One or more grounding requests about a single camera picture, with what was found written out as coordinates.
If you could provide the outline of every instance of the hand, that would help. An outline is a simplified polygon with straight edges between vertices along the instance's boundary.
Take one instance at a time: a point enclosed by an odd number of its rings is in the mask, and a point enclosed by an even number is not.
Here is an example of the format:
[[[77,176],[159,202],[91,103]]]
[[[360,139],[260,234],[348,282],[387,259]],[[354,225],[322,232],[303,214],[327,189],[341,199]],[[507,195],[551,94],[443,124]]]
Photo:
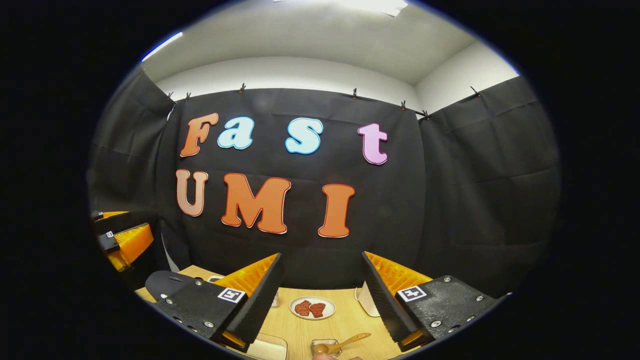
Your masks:
[[[329,356],[327,354],[319,354],[314,356],[314,360],[336,360],[336,358],[333,356]],[[362,360],[362,359],[359,356],[356,356],[356,357],[352,357],[349,360]]]

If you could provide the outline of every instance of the light blue letter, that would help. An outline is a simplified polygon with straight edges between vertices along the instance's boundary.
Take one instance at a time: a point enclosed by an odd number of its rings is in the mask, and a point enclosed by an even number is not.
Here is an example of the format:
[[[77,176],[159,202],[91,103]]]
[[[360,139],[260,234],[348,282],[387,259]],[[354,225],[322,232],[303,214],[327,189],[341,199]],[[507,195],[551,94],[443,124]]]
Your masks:
[[[291,153],[311,154],[320,147],[318,134],[323,131],[320,120],[299,117],[289,123],[287,131],[291,137],[285,140],[284,146]]]
[[[233,146],[238,150],[243,150],[253,142],[251,139],[253,119],[250,117],[234,117],[227,121],[225,129],[228,130],[224,130],[220,136],[218,136],[218,146],[222,148],[226,149]]]

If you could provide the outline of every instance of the meat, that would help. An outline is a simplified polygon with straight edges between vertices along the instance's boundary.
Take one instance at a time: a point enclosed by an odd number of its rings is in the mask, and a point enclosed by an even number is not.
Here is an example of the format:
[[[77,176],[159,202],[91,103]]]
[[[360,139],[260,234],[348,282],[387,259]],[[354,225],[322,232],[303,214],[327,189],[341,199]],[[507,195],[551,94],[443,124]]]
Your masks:
[[[324,311],[324,307],[326,305],[323,303],[313,304],[309,307],[311,313],[314,315],[314,318],[321,318],[322,312]]]
[[[305,300],[298,305],[296,305],[296,312],[302,316],[309,316],[309,306],[311,303],[308,300]]]

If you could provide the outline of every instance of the orange letter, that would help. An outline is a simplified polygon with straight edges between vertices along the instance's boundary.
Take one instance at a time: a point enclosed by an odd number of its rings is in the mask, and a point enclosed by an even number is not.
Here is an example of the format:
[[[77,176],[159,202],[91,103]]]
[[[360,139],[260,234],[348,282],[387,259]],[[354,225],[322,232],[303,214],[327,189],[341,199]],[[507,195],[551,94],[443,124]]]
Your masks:
[[[175,172],[175,177],[178,178],[178,206],[180,210],[187,215],[197,217],[202,214],[204,208],[204,183],[208,180],[209,175],[206,172],[196,171],[193,173],[193,179],[196,181],[196,199],[191,205],[187,200],[187,179],[191,174],[187,170],[179,169]]]
[[[347,224],[347,206],[349,198],[356,190],[348,185],[329,184],[322,187],[326,195],[326,213],[324,225],[318,229],[323,238],[343,238],[349,234]]]
[[[189,132],[187,133],[187,140],[184,142],[184,147],[180,151],[180,156],[186,158],[192,156],[200,151],[198,146],[198,140],[203,143],[207,139],[209,134],[209,124],[211,126],[218,123],[218,113],[205,115],[203,117],[197,117],[189,121]]]
[[[247,227],[252,227],[258,215],[262,212],[262,220],[258,229],[265,233],[284,234],[287,226],[282,222],[284,209],[284,195],[291,189],[291,182],[279,177],[270,177],[264,182],[258,195],[253,196],[246,176],[242,174],[225,175],[227,183],[227,212],[222,217],[222,224],[240,226],[242,221],[237,216],[237,210]]]

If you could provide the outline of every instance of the wooden spoon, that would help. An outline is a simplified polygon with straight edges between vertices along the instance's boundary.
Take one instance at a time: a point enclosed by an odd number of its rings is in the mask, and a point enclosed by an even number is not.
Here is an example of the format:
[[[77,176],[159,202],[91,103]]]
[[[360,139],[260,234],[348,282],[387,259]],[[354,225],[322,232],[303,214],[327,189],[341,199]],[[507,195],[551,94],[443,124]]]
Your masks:
[[[364,338],[366,338],[368,336],[371,336],[371,333],[363,332],[361,334],[357,334],[356,336],[352,336],[352,337],[348,338],[347,340],[345,340],[341,344],[333,344],[333,345],[318,344],[318,345],[314,346],[314,352],[316,353],[316,355],[318,355],[318,354],[334,354],[334,353],[338,352],[338,350],[340,350],[340,348],[343,347],[344,345],[350,344],[350,343],[358,341],[358,340],[362,340],[362,339],[364,339]]]

